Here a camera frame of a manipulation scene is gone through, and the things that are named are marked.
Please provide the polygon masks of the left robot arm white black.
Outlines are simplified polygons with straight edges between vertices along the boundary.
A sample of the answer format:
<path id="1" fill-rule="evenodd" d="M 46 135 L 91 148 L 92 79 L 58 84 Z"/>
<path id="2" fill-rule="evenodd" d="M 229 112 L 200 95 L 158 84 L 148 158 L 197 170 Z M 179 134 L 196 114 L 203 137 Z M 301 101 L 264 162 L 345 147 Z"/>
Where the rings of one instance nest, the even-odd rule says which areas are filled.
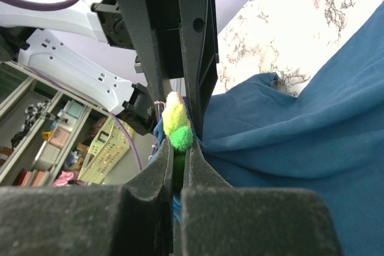
<path id="1" fill-rule="evenodd" d="M 134 50 L 147 86 L 134 84 L 75 50 L 55 31 Z M 14 61 L 61 89 L 91 100 L 151 133 L 156 101 L 184 79 L 196 135 L 217 82 L 215 0 L 1 0 L 1 60 Z"/>

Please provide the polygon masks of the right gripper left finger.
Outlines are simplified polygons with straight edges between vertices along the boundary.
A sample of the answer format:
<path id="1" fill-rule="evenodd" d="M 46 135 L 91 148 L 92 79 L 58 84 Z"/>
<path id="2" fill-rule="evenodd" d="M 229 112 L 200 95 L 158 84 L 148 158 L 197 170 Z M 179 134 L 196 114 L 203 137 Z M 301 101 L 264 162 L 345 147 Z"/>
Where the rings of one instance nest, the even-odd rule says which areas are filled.
<path id="1" fill-rule="evenodd" d="M 172 252 L 173 149 L 123 185 L 1 189 L 2 255 Z"/>

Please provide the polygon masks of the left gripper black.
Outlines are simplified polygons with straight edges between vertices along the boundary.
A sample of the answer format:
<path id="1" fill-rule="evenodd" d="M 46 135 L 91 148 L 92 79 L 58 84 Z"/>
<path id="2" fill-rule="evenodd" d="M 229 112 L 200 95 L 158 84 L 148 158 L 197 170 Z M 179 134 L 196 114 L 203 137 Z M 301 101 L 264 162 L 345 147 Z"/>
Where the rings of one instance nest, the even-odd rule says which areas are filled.
<path id="1" fill-rule="evenodd" d="M 111 46 L 137 52 L 154 101 L 165 100 L 167 79 L 184 79 L 196 135 L 203 135 L 218 79 L 215 0 L 103 0 L 92 10 Z"/>

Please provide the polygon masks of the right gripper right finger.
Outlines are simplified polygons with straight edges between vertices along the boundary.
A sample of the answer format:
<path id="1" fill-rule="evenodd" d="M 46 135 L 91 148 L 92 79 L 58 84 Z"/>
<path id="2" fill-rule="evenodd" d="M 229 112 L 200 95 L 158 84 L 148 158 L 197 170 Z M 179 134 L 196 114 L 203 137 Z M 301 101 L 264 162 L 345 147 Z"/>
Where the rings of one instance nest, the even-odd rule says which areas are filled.
<path id="1" fill-rule="evenodd" d="M 341 255 L 324 201 L 307 189 L 234 188 L 187 152 L 181 192 L 182 255 Z"/>

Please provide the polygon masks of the rainbow flower plush brooch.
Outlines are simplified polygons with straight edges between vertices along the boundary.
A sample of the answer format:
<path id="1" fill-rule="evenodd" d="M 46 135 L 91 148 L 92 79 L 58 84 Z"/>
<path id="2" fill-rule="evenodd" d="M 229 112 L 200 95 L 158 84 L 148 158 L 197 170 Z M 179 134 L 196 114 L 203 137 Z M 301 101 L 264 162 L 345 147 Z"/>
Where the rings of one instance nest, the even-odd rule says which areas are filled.
<path id="1" fill-rule="evenodd" d="M 173 184 L 180 191 L 184 183 L 184 167 L 187 150 L 193 142 L 193 132 L 187 108 L 179 92 L 171 92 L 162 112 L 163 131 L 173 147 Z"/>

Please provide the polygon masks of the blue t-shirt garment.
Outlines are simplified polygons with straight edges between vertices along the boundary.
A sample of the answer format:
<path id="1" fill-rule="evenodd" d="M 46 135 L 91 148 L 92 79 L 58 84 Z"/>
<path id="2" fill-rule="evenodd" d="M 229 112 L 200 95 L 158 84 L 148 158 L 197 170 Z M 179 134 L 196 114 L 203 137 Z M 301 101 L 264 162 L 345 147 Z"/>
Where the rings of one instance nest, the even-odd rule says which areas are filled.
<path id="1" fill-rule="evenodd" d="M 326 204 L 341 255 L 383 254 L 383 7 L 299 96 L 275 73 L 212 97 L 198 140 L 234 188 L 307 189 Z"/>

